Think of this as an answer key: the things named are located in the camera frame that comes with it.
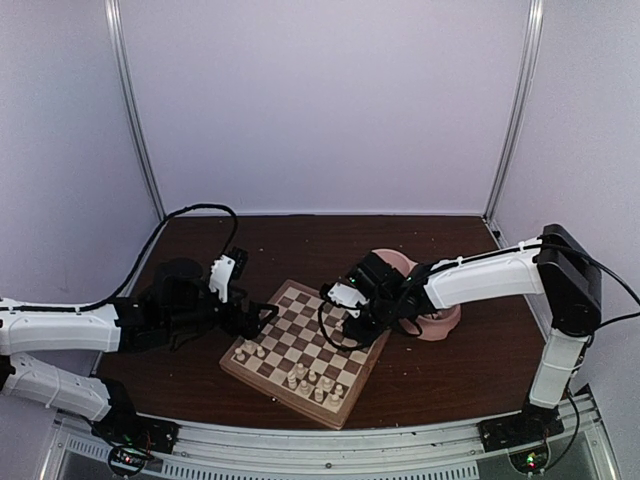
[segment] brown wooden table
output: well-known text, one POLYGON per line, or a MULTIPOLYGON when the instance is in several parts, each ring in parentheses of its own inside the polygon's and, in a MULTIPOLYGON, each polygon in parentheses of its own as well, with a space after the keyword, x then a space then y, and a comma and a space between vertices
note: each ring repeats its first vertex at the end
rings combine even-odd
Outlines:
MULTIPOLYGON (((186 256, 205 268, 229 231, 220 218, 174 219, 137 283, 163 261, 186 256)), ((496 248, 475 217, 242 217, 235 245, 249 252, 239 286, 267 301, 288 278, 313 288, 336 281, 373 248, 423 262, 496 248)), ((233 339, 219 330, 171 353, 108 354, 99 375, 122 381, 139 411, 256 428, 321 428, 274 403, 218 366, 233 339)), ((423 342, 392 334, 345 428, 409 426, 520 408, 544 341, 522 297, 466 304, 449 338, 423 342)))

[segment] white backdrop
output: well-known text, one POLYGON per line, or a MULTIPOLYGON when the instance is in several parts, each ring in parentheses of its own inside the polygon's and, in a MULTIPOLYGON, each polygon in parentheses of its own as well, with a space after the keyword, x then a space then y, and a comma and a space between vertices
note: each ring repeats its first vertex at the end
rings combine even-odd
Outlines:
MULTIPOLYGON (((497 221, 508 241, 558 222, 640 292, 640 4, 547 2, 532 93, 497 221)), ((605 317, 637 311, 606 281, 605 317)), ((581 370, 623 470, 639 478, 640 321, 598 333, 581 370)))
MULTIPOLYGON (((0 297, 99 300, 155 224, 104 3, 0 0, 0 12, 0 297)), ((95 353, 47 358, 87 374, 95 353)), ((36 478, 54 415, 0 398, 1 478, 36 478)))
POLYGON ((167 210, 481 213, 528 4, 123 1, 167 210))

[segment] aluminum frame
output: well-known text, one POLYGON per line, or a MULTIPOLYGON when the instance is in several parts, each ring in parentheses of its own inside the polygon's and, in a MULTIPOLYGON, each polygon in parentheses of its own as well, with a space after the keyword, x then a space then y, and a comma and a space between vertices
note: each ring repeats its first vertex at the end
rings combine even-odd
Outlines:
MULTIPOLYGON (((613 452, 593 398, 584 394, 575 400, 580 412, 580 431, 589 439, 589 453, 598 478, 619 480, 613 452)), ((554 437, 554 441, 570 437, 576 424, 568 401, 560 405, 560 415, 566 430, 554 437)), ((157 454, 161 463, 145 471, 159 478, 172 479, 210 476, 270 480, 399 479, 422 478, 424 474, 428 478, 429 472, 435 475, 467 468, 473 474, 477 473, 478 461, 507 453, 506 450, 484 452, 477 428, 480 420, 338 432, 259 430, 177 421, 180 432, 174 453, 157 454)), ((55 428, 39 478, 57 479, 65 452, 105 460, 109 447, 91 436, 85 422, 59 414, 55 428)))
POLYGON ((131 137, 135 147, 138 163, 142 171, 147 192, 151 197, 154 211, 159 221, 164 220, 166 211, 160 196, 160 190, 153 173, 151 161, 149 159, 149 151, 142 132, 142 123, 140 122, 140 114, 136 104, 133 92, 133 83, 131 81, 131 71, 129 69, 129 60, 127 58, 127 50, 125 48, 124 33, 122 30, 122 20, 120 17, 120 1, 105 0, 105 11, 107 15, 107 25, 109 27, 109 35, 113 44, 113 52, 116 57, 118 66, 118 74, 120 76, 120 85, 122 87, 122 95, 124 97, 125 107, 127 111, 127 119, 131 137))
POLYGON ((531 84, 535 74, 540 50, 540 39, 542 37, 542 21, 544 18, 544 0, 531 0, 529 7, 529 20, 527 32, 525 34, 524 47, 522 50, 522 60, 520 62, 520 73, 516 84, 516 94, 511 108, 511 117, 507 127, 507 134, 500 154, 498 170, 491 187, 489 201, 484 212, 484 218, 491 224, 496 215, 496 209, 500 202, 500 197, 504 190, 504 185, 509 173, 509 167, 513 160, 518 144, 518 137, 524 120, 525 106, 531 84))

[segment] pink container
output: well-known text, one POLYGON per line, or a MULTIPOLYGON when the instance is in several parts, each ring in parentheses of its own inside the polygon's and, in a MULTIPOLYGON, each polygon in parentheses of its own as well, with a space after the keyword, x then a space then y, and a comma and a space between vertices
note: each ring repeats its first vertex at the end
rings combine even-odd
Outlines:
MULTIPOLYGON (((406 255, 396 250, 381 248, 373 252, 405 277, 407 277, 413 267, 416 266, 416 262, 409 260, 406 255)), ((430 342, 444 340, 460 321, 460 313, 460 305, 456 305, 446 310, 440 310, 438 313, 432 315, 418 317, 416 323, 422 328, 422 334, 417 338, 430 342)), ((400 320, 400 324, 407 332, 418 333, 416 327, 408 320, 402 319, 400 320)))

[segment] wire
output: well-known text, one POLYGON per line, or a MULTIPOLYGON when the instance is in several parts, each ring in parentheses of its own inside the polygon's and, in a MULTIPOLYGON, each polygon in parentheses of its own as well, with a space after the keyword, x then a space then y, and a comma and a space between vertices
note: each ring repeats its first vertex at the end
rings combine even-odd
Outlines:
POLYGON ((571 406, 573 407, 573 411, 576 414, 576 428, 573 431, 573 435, 571 435, 571 440, 569 440, 569 443, 564 448, 563 452, 550 465, 547 465, 546 467, 544 467, 544 473, 548 472, 549 470, 554 468, 558 463, 560 463, 560 461, 567 455, 567 453, 571 449, 571 446, 576 441, 576 437, 578 436, 578 433, 580 432, 580 412, 578 411, 578 406, 576 405, 576 402, 573 399, 573 395, 571 395, 571 392, 569 391, 569 387, 567 387, 566 392, 567 392, 567 398, 569 399, 569 402, 571 403, 571 406))
MULTIPOLYGON (((596 259, 594 259, 591 255, 581 252, 579 250, 575 250, 571 247, 565 247, 563 245, 553 245, 553 244, 542 244, 542 245, 527 245, 524 247, 525 250, 530 250, 532 248, 550 248, 553 250, 558 250, 560 252, 566 252, 566 253, 570 253, 572 255, 575 255, 577 257, 580 257, 584 260, 587 261, 587 263, 590 263, 591 265, 593 265, 594 267, 596 267, 598 270, 606 273, 607 275, 609 275, 613 280, 615 280, 622 288, 625 289, 625 291, 631 296, 631 298, 633 298, 633 300, 640 306, 640 296, 635 292, 635 290, 633 290, 633 288, 631 288, 631 286, 625 282, 622 277, 620 277, 620 275, 618 275, 616 272, 614 272, 613 270, 611 270, 609 267, 607 267, 606 265, 604 265, 603 263, 597 261, 596 259)), ((638 318, 640 317, 640 312, 635 312, 635 313, 627 313, 625 315, 620 315, 618 317, 614 317, 610 320, 607 320, 606 322, 601 323, 600 325, 598 325, 594 332, 593 335, 591 336, 591 340, 589 341, 587 347, 590 347, 593 344, 593 341, 595 340, 595 332, 597 332, 598 330, 600 330, 601 328, 606 327, 607 325, 611 325, 613 323, 617 323, 617 322, 622 322, 624 320, 630 320, 632 318, 638 318)))
POLYGON ((153 232, 151 233, 151 235, 147 239, 146 243, 142 247, 142 250, 140 250, 140 253, 138 254, 138 257, 136 258, 136 261, 134 262, 133 267, 131 267, 131 270, 129 271, 129 274, 126 276, 124 281, 120 284, 120 286, 118 288, 116 288, 115 291, 111 295, 109 295, 107 298, 105 298, 103 300, 100 300, 99 302, 95 302, 95 303, 91 303, 91 304, 88 304, 88 305, 84 305, 82 307, 58 307, 58 306, 53 306, 53 305, 52 306, 49 306, 49 305, 21 305, 19 307, 15 307, 13 309, 10 309, 8 307, 0 307, 0 312, 14 311, 14 312, 82 313, 82 312, 88 312, 90 310, 95 310, 97 308, 104 307, 105 305, 107 305, 109 303, 112 303, 116 299, 116 297, 118 295, 120 295, 120 293, 122 293, 122 291, 125 289, 125 287, 131 282, 131 280, 133 279, 134 275, 138 271, 138 268, 140 267, 140 264, 144 260, 144 257, 146 256, 147 251, 149 250, 149 248, 151 248, 151 245, 153 245, 154 241, 156 240, 156 238, 158 237, 158 235, 160 234, 162 229, 165 227, 165 225, 169 222, 169 220, 171 220, 171 219, 173 219, 175 217, 179 217, 180 215, 184 215, 185 213, 192 212, 194 210, 220 210, 220 211, 223 211, 225 213, 228 213, 229 216, 232 218, 233 227, 232 227, 231 232, 229 233, 229 236, 227 237, 227 240, 224 243, 224 246, 222 247, 222 250, 221 250, 221 253, 220 253, 220 255, 223 255, 224 252, 226 252, 227 249, 229 248, 229 245, 233 241, 233 238, 235 237, 236 232, 238 231, 238 216, 236 215, 236 213, 230 207, 228 207, 226 205, 222 205, 222 204, 218 204, 218 203, 196 203, 194 205, 189 205, 188 207, 184 207, 184 208, 181 208, 179 210, 175 210, 175 211, 169 213, 160 223, 158 223, 158 225, 153 230, 153 232))

